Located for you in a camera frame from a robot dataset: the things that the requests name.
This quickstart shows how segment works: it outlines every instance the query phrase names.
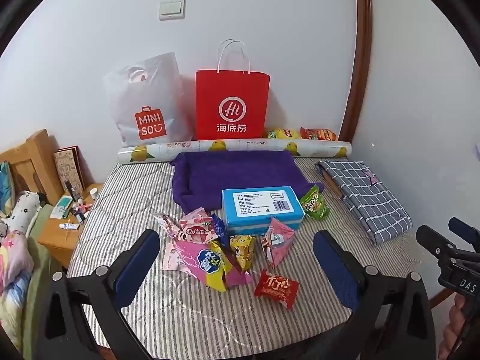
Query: white plastic bag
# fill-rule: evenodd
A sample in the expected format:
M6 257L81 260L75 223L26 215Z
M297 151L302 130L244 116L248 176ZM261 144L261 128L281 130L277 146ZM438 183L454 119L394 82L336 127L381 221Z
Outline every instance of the white plastic bag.
M107 74L104 86L123 147L191 140L174 52Z

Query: white wall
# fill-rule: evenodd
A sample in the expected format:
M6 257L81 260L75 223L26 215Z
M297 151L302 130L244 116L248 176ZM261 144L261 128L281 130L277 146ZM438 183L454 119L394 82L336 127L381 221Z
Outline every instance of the white wall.
M430 0L372 0L373 49L353 157L405 205L413 226L448 231L452 216L480 226L480 67ZM440 269L419 268L430 296Z
M78 144L96 181L121 140L102 77L174 51L181 74L215 65L219 43L243 40L271 75L267 126L338 132L355 48L355 0L187 0L184 20L158 20L162 0L45 0L0 58L0 150L47 128Z

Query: hand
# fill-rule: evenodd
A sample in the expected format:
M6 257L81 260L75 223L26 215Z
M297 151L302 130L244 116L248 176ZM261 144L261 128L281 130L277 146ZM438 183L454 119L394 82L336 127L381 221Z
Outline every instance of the hand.
M455 345L457 337L460 335L460 331L465 323L465 317L462 314L462 307L465 305L465 297L462 295L455 295L455 304L450 309L448 317L450 318L450 323L445 327L443 331L443 341L438 347L438 359L446 360L450 351Z

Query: barcode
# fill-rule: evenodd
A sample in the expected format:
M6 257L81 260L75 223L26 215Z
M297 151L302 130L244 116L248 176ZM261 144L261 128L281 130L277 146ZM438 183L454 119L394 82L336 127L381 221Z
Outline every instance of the barcode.
M277 202L273 202L273 206L275 207L275 211L288 211L290 209L289 204L286 200L279 200Z

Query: rolled wallpaper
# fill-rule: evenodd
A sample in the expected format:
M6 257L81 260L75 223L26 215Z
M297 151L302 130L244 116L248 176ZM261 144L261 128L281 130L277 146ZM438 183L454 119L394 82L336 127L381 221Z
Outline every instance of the rolled wallpaper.
M220 150L287 150L300 157L347 157L352 151L349 142L312 139L224 139L192 140L126 147L118 152L121 164L168 162L184 152L215 152Z

